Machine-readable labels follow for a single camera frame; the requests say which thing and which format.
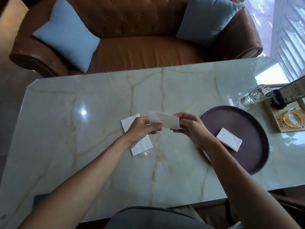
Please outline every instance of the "sofa seat cushion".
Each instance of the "sofa seat cushion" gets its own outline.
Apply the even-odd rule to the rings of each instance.
[[[213,52],[175,36],[103,38],[86,74],[213,61]],[[74,66],[70,75],[84,74]]]

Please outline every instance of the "napkin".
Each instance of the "napkin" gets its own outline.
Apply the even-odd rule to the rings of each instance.
[[[162,123],[164,128],[179,129],[179,117],[164,112],[148,112],[150,124]]]
[[[238,151],[240,145],[242,144],[242,139],[234,136],[225,128],[222,128],[220,132],[217,134],[216,138],[226,146],[230,147],[234,151]]]
[[[131,124],[134,122],[134,120],[139,117],[139,114],[136,114],[134,116],[128,117],[126,119],[121,120],[122,126],[124,131],[126,132]],[[144,152],[148,149],[151,149],[153,147],[152,143],[150,142],[150,139],[148,135],[146,135],[143,139],[141,139],[133,148],[132,148],[132,155],[137,155],[141,152]]]

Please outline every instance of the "gold glass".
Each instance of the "gold glass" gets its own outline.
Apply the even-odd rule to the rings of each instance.
[[[298,108],[291,108],[282,113],[283,122],[289,128],[305,128],[305,112]]]

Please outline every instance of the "marble table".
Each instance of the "marble table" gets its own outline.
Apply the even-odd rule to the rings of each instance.
[[[272,59],[253,58],[36,80],[27,87],[1,182],[0,228],[16,228],[34,196],[50,193],[122,135],[121,119],[148,111],[201,116],[280,75]],[[267,190],[305,184],[305,132],[276,132],[262,104],[250,113],[270,142],[269,160],[253,177]],[[149,137],[154,148],[124,153],[83,221],[134,205],[226,197],[189,138],[169,129]]]

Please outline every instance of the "sofa armrest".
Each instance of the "sofa armrest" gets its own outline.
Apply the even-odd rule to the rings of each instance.
[[[67,76],[65,59],[32,33],[48,21],[52,3],[43,0],[25,15],[18,30],[10,59],[18,66],[35,70],[43,77]]]
[[[245,6],[219,34],[214,46],[216,61],[253,58],[261,54],[261,39]]]

